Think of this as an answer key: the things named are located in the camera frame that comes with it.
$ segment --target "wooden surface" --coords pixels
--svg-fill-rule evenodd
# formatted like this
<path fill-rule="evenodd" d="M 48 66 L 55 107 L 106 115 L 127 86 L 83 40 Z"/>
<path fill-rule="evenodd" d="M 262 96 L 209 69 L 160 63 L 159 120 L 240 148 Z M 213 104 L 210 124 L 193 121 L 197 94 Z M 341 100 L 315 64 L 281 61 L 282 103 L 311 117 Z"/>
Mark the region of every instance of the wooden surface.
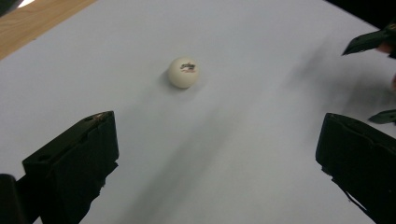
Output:
<path fill-rule="evenodd" d="M 0 60 L 95 0 L 36 0 L 0 18 Z"/>

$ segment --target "white table surface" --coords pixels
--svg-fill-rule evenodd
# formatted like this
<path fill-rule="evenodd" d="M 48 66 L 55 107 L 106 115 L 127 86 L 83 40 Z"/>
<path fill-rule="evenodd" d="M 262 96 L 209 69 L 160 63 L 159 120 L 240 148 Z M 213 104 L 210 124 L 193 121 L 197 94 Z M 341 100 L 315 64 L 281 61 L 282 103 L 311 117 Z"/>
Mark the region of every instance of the white table surface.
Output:
<path fill-rule="evenodd" d="M 340 56 L 374 30 L 321 0 L 100 0 L 0 61 L 0 172 L 114 110 L 120 167 L 81 223 L 374 223 L 315 161 L 326 112 L 396 108 L 395 61 Z"/>

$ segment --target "white ball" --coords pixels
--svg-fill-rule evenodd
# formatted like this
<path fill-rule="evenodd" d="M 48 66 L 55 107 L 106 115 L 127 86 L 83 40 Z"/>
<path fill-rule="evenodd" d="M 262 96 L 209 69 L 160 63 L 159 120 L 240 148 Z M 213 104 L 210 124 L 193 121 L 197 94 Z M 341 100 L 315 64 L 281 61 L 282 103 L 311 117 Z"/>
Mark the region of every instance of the white ball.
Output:
<path fill-rule="evenodd" d="M 168 77 L 176 87 L 186 89 L 194 84 L 199 76 L 196 62 L 188 57 L 177 58 L 169 65 Z"/>

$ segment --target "logo on ball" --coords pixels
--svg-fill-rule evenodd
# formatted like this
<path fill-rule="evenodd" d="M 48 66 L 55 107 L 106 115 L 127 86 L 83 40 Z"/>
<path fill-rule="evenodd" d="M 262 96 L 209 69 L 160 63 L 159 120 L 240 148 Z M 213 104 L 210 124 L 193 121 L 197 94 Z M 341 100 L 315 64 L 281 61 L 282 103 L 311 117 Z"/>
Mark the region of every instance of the logo on ball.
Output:
<path fill-rule="evenodd" d="M 184 73 L 194 73 L 195 72 L 195 64 L 192 64 L 192 63 L 183 63 L 181 66 L 180 66 L 180 69 L 181 69 L 181 72 L 184 72 Z"/>

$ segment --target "black object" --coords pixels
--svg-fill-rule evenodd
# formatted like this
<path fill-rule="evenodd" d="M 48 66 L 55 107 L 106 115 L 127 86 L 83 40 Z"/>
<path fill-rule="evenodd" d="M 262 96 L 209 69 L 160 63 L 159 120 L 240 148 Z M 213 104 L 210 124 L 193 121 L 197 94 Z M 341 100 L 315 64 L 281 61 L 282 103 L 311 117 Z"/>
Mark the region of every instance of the black object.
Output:
<path fill-rule="evenodd" d="M 327 0 L 356 17 L 381 29 L 378 32 L 354 38 L 343 55 L 375 49 L 381 43 L 396 46 L 396 12 L 390 0 Z M 396 59 L 396 49 L 389 55 Z"/>
<path fill-rule="evenodd" d="M 350 14 L 384 28 L 395 16 L 394 0 L 326 0 Z"/>
<path fill-rule="evenodd" d="M 328 113 L 316 159 L 349 200 L 375 223 L 396 223 L 394 138 L 356 119 Z"/>
<path fill-rule="evenodd" d="M 0 223 L 79 223 L 118 157 L 114 113 L 81 120 L 25 159 L 22 179 L 0 175 Z"/>
<path fill-rule="evenodd" d="M 367 49 L 376 49 L 382 43 L 396 46 L 396 21 L 392 21 L 383 30 L 373 32 L 367 35 L 360 35 L 354 38 L 346 47 L 344 55 L 362 52 Z M 396 50 L 394 50 L 389 55 L 389 57 L 396 59 Z"/>
<path fill-rule="evenodd" d="M 1 0 L 0 1 L 0 17 L 17 8 L 23 0 Z"/>
<path fill-rule="evenodd" d="M 396 124 L 396 110 L 382 111 L 369 118 L 371 122 L 377 124 L 395 123 Z"/>

